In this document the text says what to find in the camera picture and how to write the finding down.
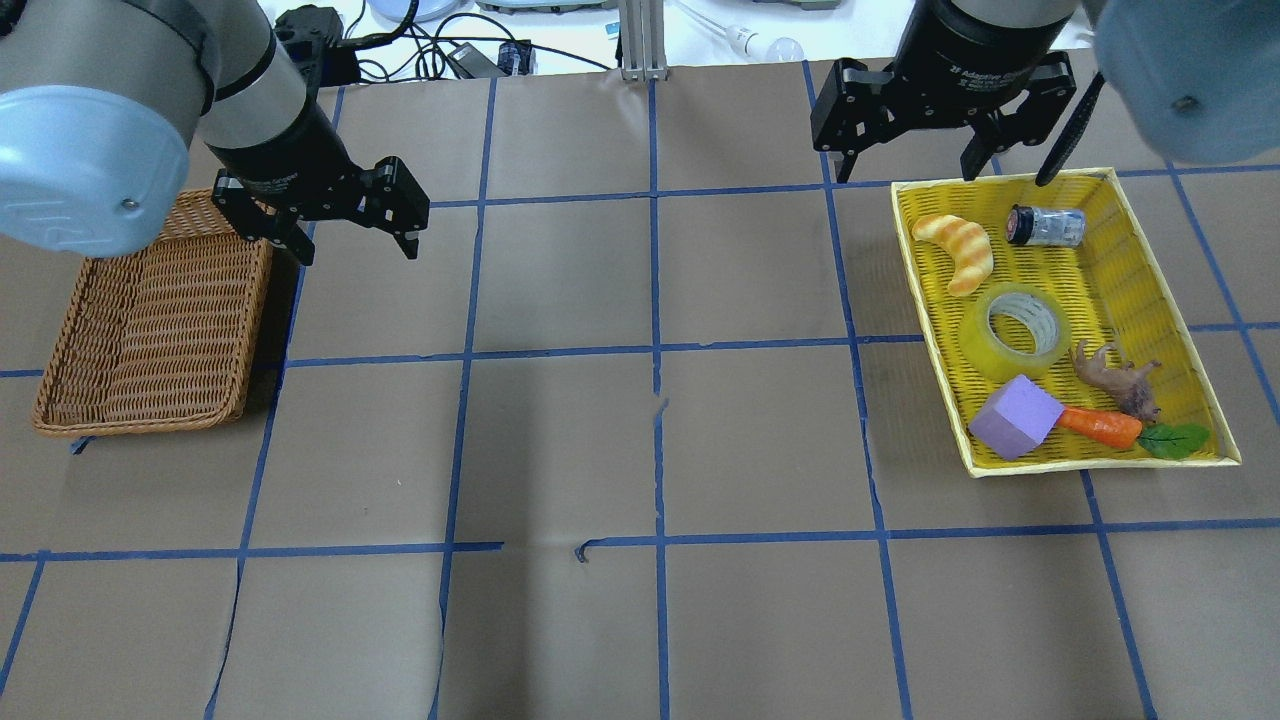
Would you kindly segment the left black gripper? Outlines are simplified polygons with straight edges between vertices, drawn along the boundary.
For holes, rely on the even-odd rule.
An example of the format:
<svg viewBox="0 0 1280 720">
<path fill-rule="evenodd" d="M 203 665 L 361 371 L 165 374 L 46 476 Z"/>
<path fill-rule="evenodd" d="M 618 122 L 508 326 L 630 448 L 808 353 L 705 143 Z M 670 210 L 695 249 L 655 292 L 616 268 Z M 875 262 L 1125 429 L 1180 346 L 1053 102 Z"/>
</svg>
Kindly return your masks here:
<svg viewBox="0 0 1280 720">
<path fill-rule="evenodd" d="M 300 220 L 352 222 L 392 236 L 417 260 L 430 197 L 398 156 L 365 170 L 346 150 L 215 150 L 212 204 L 230 228 L 311 266 L 315 245 Z"/>
</svg>

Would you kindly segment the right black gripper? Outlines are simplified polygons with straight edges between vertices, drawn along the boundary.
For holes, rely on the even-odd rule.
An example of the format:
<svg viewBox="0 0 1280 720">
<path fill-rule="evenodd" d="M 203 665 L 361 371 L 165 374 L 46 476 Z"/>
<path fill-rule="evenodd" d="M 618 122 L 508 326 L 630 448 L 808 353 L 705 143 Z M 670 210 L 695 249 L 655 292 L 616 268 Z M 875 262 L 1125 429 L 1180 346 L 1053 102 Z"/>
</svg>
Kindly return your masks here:
<svg viewBox="0 0 1280 720">
<path fill-rule="evenodd" d="M 996 152 L 1043 143 L 1076 92 L 1053 41 L 1075 1 L 916 1 L 883 67 L 840 58 L 812 109 L 817 151 L 849 182 L 860 154 L 916 129 L 972 127 L 963 178 Z"/>
</svg>

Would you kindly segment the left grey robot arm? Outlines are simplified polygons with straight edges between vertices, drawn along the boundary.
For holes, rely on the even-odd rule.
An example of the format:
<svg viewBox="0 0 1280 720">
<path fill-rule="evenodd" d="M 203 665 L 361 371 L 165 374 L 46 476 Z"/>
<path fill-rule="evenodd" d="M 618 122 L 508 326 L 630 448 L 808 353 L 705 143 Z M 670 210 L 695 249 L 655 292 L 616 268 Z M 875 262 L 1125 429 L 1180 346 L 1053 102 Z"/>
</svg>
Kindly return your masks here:
<svg viewBox="0 0 1280 720">
<path fill-rule="evenodd" d="M 255 1 L 5 1 L 1 229 L 51 252 L 150 246 L 202 142 L 214 208 L 243 240 L 314 261 L 306 222 L 349 222 L 419 255 L 430 200 L 399 158 L 356 164 L 320 108 L 358 77 L 356 53 L 412 24 L 349 38 L 337 13 L 270 20 Z"/>
</svg>

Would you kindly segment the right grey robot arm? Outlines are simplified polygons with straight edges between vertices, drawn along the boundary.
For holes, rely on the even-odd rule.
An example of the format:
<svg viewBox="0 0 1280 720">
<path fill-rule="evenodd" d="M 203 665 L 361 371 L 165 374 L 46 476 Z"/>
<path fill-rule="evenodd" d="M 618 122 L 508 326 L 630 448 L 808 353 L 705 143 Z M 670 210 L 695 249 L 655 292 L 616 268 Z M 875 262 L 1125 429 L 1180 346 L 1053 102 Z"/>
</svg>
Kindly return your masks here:
<svg viewBox="0 0 1280 720">
<path fill-rule="evenodd" d="M 918 1 L 883 70 L 841 58 L 810 114 L 812 143 L 858 158 L 918 129 L 968 127 L 965 181 L 995 154 L 1052 142 L 1037 184 L 1061 170 L 1102 88 L 1114 88 L 1143 141 L 1192 164 L 1244 161 L 1277 146 L 1275 1 L 1088 1 L 1096 70 L 1076 88 L 1053 41 L 1074 1 Z"/>
</svg>

